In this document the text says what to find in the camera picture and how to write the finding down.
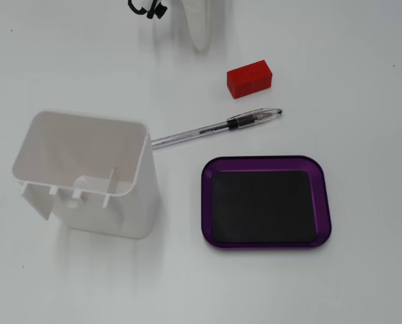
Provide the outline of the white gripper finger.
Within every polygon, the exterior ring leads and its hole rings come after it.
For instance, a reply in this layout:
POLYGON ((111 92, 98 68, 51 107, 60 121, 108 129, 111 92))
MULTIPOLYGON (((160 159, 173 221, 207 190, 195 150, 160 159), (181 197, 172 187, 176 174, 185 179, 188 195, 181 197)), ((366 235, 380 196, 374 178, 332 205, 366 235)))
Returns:
POLYGON ((189 32, 198 51, 203 51, 209 44, 210 0, 183 0, 189 32))

